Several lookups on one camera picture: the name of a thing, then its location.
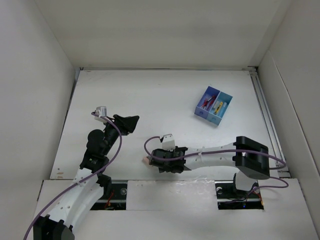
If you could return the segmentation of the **pink white correction tape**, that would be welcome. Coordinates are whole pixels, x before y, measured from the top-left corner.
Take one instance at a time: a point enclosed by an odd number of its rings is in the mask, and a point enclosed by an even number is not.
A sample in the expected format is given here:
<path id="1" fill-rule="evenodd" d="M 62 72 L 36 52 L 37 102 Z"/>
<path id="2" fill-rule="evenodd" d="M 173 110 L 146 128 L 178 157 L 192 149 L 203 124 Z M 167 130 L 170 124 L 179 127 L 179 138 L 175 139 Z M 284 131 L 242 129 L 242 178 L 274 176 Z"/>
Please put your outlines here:
<path id="1" fill-rule="evenodd" d="M 142 162 L 146 165 L 146 166 L 150 166 L 150 159 L 145 156 L 143 159 L 142 159 Z"/>

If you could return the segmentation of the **red pen thin slanted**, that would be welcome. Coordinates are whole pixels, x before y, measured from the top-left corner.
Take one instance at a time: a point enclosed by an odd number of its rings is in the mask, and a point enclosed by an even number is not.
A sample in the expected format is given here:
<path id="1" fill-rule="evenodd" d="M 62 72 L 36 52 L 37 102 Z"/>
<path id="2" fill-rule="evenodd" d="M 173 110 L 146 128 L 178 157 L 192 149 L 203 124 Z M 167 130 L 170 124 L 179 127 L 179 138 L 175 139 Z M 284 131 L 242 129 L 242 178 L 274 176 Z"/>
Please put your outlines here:
<path id="1" fill-rule="evenodd" d="M 208 103 L 211 101 L 211 97 L 210 98 L 206 98 L 204 101 L 203 101 L 203 104 L 201 105 L 201 108 L 202 109 L 206 109 L 207 108 L 207 105 Z"/>

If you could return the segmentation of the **grey eraser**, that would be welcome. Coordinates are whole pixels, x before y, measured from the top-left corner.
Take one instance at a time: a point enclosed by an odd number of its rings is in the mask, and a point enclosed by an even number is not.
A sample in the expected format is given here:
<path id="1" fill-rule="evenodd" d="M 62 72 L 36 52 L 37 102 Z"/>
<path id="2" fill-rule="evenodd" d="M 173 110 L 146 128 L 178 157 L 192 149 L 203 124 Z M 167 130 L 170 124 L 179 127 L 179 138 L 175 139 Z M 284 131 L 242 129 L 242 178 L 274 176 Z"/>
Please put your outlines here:
<path id="1" fill-rule="evenodd" d="M 218 104 L 219 104 L 219 101 L 216 100 L 216 101 L 214 102 L 211 110 L 213 111 L 213 110 L 217 107 Z"/>

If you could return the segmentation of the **red pen white cap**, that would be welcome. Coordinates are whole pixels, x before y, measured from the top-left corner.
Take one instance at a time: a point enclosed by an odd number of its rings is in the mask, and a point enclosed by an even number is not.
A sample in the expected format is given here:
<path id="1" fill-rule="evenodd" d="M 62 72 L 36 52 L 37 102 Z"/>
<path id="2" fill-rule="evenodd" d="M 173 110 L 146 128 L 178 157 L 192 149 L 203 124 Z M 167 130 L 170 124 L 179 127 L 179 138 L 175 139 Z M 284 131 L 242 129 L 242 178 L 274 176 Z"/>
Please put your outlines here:
<path id="1" fill-rule="evenodd" d="M 208 106 L 208 107 L 211 106 L 211 105 L 214 103 L 215 99 L 216 99 L 216 96 L 213 95 L 213 96 L 208 100 L 208 105 L 207 105 L 207 106 Z"/>

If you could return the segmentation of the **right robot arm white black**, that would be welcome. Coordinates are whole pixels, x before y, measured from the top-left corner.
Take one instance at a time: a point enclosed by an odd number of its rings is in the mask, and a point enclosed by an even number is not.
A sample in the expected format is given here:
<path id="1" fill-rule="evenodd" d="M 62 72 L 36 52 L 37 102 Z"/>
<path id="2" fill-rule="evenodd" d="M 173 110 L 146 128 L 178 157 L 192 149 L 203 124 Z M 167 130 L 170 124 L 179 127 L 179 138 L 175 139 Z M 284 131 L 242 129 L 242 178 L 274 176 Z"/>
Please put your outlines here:
<path id="1" fill-rule="evenodd" d="M 270 178 L 269 148 L 245 136 L 235 142 L 211 148 L 174 146 L 174 141 L 162 139 L 162 148 L 154 149 L 148 156 L 148 164 L 157 167 L 160 173 L 181 174 L 207 167 L 233 167 L 231 191 L 243 197 L 253 189 L 258 180 Z"/>

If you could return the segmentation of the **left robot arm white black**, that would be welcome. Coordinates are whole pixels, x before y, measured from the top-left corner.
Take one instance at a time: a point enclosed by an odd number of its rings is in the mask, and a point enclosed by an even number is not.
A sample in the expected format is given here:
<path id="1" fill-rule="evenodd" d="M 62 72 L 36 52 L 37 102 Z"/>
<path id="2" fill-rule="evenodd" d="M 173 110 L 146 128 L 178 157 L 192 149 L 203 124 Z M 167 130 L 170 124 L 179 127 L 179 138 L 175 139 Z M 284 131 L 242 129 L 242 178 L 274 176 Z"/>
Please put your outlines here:
<path id="1" fill-rule="evenodd" d="M 115 114 L 109 118 L 99 109 L 92 115 L 105 128 L 88 134 L 86 151 L 71 185 L 51 200 L 56 205 L 45 216 L 41 210 L 31 223 L 35 240 L 75 239 L 77 228 L 96 201 L 113 194 L 112 179 L 103 174 L 113 162 L 107 155 L 116 141 L 134 132 L 140 117 Z"/>

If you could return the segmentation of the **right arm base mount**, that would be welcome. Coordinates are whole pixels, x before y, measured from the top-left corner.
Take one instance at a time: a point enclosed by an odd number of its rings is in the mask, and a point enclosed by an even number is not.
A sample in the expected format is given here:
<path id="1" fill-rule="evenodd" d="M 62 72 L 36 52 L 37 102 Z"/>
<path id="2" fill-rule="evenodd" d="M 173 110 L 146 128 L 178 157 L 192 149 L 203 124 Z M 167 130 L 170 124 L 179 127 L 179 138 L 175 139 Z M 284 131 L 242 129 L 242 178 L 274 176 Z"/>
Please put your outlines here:
<path id="1" fill-rule="evenodd" d="M 260 190 L 253 192 L 238 190 L 230 181 L 215 183 L 217 207 L 219 210 L 263 210 Z"/>

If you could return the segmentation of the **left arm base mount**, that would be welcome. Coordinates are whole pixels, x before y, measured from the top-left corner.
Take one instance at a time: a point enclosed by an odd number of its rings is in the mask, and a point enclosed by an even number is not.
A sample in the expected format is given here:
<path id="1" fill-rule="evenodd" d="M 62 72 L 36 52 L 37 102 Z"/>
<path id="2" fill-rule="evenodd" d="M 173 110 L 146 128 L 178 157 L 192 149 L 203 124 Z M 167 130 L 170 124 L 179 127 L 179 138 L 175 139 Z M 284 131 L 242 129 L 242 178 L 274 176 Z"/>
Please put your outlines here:
<path id="1" fill-rule="evenodd" d="M 112 183 L 111 192 L 101 197 L 92 207 L 92 211 L 124 211 L 127 205 L 128 182 Z"/>

